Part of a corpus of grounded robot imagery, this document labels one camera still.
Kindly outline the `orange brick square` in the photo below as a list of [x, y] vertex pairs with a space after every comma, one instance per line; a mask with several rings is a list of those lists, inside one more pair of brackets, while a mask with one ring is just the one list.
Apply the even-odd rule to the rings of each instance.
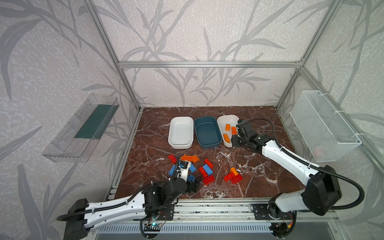
[[232, 135], [237, 135], [238, 134], [237, 127], [231, 127], [231, 131], [232, 131]]

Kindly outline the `orange lego chassis plate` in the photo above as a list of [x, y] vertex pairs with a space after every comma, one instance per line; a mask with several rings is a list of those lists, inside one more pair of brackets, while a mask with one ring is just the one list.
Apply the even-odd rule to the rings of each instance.
[[200, 158], [197, 155], [193, 155], [193, 156], [183, 155], [180, 157], [180, 159], [182, 161], [191, 162], [191, 163], [197, 163], [200, 160]]

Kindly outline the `red brick sloped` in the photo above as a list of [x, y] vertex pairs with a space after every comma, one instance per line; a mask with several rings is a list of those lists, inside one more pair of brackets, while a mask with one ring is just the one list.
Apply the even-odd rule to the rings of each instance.
[[235, 176], [234, 173], [229, 173], [227, 174], [226, 176], [224, 176], [224, 181], [225, 182], [228, 182], [231, 178], [233, 178]]

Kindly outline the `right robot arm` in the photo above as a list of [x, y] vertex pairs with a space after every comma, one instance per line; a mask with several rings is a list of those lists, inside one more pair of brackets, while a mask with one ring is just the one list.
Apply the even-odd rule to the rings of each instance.
[[250, 121], [239, 120], [236, 128], [237, 134], [231, 138], [234, 148], [244, 148], [271, 159], [305, 186], [304, 190], [277, 194], [269, 200], [267, 209], [273, 219], [294, 211], [310, 211], [323, 216], [342, 198], [339, 180], [334, 176], [333, 168], [312, 165], [283, 147], [276, 137], [257, 133]]

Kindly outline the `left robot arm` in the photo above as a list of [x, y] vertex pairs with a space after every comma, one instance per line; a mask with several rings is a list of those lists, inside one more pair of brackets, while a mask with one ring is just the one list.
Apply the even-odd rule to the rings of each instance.
[[173, 211], [179, 197], [197, 193], [201, 178], [177, 178], [158, 181], [141, 187], [131, 196], [113, 201], [90, 203], [87, 199], [76, 201], [67, 214], [57, 217], [65, 222], [65, 240], [80, 240], [91, 230], [126, 220], [173, 219]]

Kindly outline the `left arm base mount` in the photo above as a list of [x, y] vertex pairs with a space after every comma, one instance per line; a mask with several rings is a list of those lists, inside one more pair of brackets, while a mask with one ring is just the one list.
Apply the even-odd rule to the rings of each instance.
[[174, 213], [175, 213], [175, 205], [164, 205], [160, 206], [157, 209], [150, 209], [150, 208], [145, 208], [145, 218], [144, 220], [146, 221], [172, 221], [174, 218]]

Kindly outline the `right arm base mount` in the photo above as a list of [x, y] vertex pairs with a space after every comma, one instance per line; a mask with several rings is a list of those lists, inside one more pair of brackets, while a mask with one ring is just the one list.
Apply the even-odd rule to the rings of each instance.
[[285, 213], [280, 211], [277, 207], [270, 207], [268, 203], [252, 204], [250, 208], [254, 214], [255, 220], [291, 220], [295, 215], [295, 211]]

